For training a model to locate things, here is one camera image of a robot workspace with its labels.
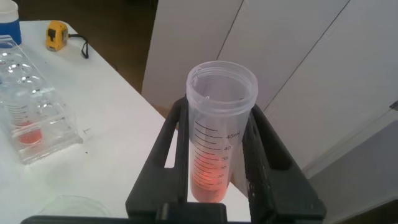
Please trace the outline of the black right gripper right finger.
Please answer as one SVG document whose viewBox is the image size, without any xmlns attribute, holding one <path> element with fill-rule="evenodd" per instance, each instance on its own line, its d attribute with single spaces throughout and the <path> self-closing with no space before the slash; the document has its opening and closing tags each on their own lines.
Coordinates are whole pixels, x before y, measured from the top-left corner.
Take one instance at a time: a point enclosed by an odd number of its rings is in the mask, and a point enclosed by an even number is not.
<svg viewBox="0 0 398 224">
<path fill-rule="evenodd" d="M 323 222 L 323 202 L 258 105 L 249 114 L 243 154 L 252 223 Z"/>
</svg>

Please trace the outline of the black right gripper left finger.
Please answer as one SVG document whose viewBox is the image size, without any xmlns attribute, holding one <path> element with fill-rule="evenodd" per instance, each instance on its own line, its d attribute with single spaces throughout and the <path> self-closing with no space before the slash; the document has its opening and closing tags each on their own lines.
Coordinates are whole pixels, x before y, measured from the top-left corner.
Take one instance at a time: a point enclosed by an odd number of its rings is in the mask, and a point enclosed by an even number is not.
<svg viewBox="0 0 398 224">
<path fill-rule="evenodd" d="M 129 218 L 154 218 L 163 204 L 187 201 L 188 127 L 188 103 L 183 97 L 174 103 L 126 200 Z M 166 168 L 175 128 L 178 128 L 175 163 Z"/>
</svg>

